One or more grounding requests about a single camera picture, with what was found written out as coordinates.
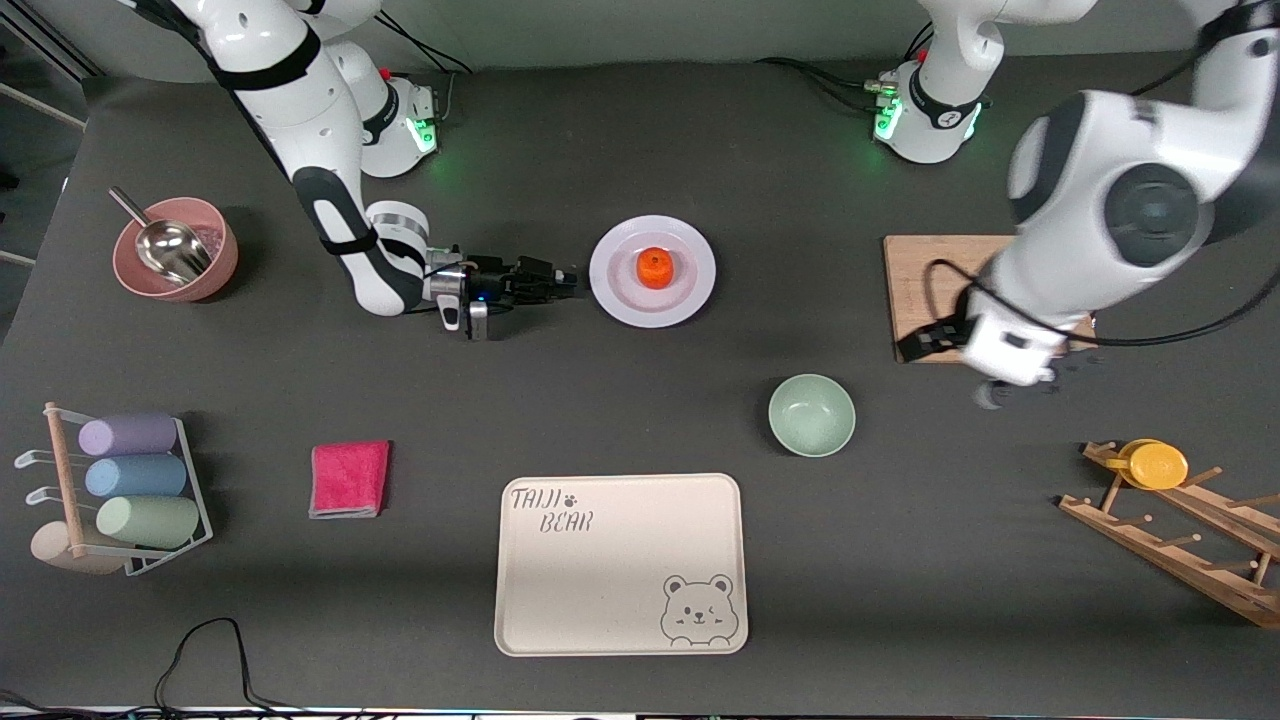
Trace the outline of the green cup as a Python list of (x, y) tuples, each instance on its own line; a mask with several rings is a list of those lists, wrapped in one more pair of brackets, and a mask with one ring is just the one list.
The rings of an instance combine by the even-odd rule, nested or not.
[(177, 550), (200, 524), (197, 503), (180, 496), (120, 496), (109, 498), (95, 520), (100, 533), (127, 544)]

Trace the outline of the wooden peg drying rack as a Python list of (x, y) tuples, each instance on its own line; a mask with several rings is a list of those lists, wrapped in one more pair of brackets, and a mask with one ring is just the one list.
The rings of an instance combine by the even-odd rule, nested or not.
[[(1207, 483), (1222, 475), (1221, 466), (1193, 473), (1188, 459), (1189, 477), (1178, 488), (1138, 489), (1103, 466), (1103, 460), (1115, 457), (1126, 443), (1085, 442), (1080, 455), (1105, 469), (1111, 482), (1100, 502), (1065, 495), (1057, 501), (1059, 510), (1252, 625), (1280, 632), (1280, 492), (1231, 498), (1207, 488)], [(1249, 556), (1231, 561), (1203, 559), (1193, 550), (1203, 539), (1199, 532), (1164, 538), (1152, 530), (1155, 518), (1149, 512), (1120, 518), (1114, 510), (1124, 491), (1156, 497), (1192, 521), (1240, 544)]]

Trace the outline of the metal scoop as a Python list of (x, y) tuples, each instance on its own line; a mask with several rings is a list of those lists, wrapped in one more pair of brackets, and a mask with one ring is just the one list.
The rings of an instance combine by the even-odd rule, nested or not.
[(134, 249), (151, 272), (182, 287), (210, 268), (212, 256), (192, 227), (150, 215), (118, 186), (108, 192), (140, 224)]

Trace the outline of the white round plate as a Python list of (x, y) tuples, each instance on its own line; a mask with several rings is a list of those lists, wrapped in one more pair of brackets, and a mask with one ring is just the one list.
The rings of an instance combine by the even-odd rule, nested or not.
[[(649, 290), (635, 274), (639, 252), (667, 249), (675, 260), (675, 281)], [(705, 236), (672, 217), (635, 217), (609, 229), (590, 261), (590, 287), (599, 305), (626, 325), (657, 329), (695, 316), (716, 286), (716, 256)]]

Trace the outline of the pink folded cloth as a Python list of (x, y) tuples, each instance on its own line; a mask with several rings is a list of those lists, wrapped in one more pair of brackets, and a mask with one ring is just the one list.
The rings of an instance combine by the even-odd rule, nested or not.
[(389, 475), (389, 439), (319, 445), (311, 451), (308, 518), (376, 518)]

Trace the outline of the wooden cutting board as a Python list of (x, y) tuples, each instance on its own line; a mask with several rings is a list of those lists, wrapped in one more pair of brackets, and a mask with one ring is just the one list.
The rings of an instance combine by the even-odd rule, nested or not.
[[(925, 291), (925, 266), (945, 259), (965, 273), (978, 275), (987, 261), (1012, 242), (1010, 234), (890, 234), (883, 238), (884, 277), (888, 288), (890, 341), (897, 363), (908, 363), (897, 350), (897, 341), (922, 325), (952, 314), (955, 302), (968, 281), (951, 270), (938, 269)], [(932, 354), (914, 363), (960, 364), (963, 355), (954, 348)], [(1101, 369), (1105, 357), (1093, 343), (1068, 341), (1055, 359), (1055, 372)]]

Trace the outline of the beige cup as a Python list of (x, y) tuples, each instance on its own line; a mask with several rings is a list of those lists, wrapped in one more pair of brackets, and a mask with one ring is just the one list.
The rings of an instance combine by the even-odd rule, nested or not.
[(33, 534), (29, 551), (33, 557), (50, 566), (90, 575), (106, 575), (122, 570), (129, 559), (122, 556), (87, 553), (76, 557), (68, 525), (63, 520), (50, 521)]

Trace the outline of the pink bowl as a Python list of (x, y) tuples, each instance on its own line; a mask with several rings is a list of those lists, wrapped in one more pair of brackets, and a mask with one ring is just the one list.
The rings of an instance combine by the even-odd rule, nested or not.
[(210, 252), (211, 264), (184, 286), (161, 278), (138, 258), (136, 241), (141, 225), (132, 220), (119, 233), (111, 254), (111, 268), (122, 287), (143, 299), (193, 304), (211, 299), (230, 282), (239, 261), (239, 249), (236, 233), (218, 208), (202, 199), (175, 197), (152, 204), (147, 214), (192, 227)]

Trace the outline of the purple cup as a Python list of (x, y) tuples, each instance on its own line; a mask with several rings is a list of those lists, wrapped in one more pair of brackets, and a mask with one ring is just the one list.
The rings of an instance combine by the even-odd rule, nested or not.
[(177, 424), (164, 413), (102, 416), (83, 424), (81, 450), (92, 457), (168, 454), (178, 442)]

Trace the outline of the light green bowl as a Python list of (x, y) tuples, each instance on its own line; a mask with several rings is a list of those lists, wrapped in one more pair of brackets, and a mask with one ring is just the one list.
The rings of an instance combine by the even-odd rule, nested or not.
[(842, 450), (858, 428), (851, 395), (835, 379), (819, 374), (782, 380), (767, 404), (773, 437), (800, 457), (828, 457)]

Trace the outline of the blue cup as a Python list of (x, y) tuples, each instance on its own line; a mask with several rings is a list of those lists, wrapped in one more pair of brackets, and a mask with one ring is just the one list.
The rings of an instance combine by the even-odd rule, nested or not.
[(86, 489), (95, 497), (180, 496), (188, 471), (186, 461), (172, 454), (138, 454), (102, 457), (95, 461), (84, 478)]

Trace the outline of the yellow cup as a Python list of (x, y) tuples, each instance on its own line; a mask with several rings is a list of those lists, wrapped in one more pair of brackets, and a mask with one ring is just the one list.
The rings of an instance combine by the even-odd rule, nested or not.
[(1138, 489), (1165, 491), (1181, 486), (1189, 477), (1189, 464), (1176, 447), (1160, 439), (1134, 439), (1120, 448), (1103, 466)]

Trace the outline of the cream bear print tray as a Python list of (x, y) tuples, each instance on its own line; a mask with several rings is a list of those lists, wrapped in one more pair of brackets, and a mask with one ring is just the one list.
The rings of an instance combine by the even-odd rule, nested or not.
[(503, 489), (494, 641), (504, 655), (728, 655), (749, 634), (732, 477), (525, 477)]

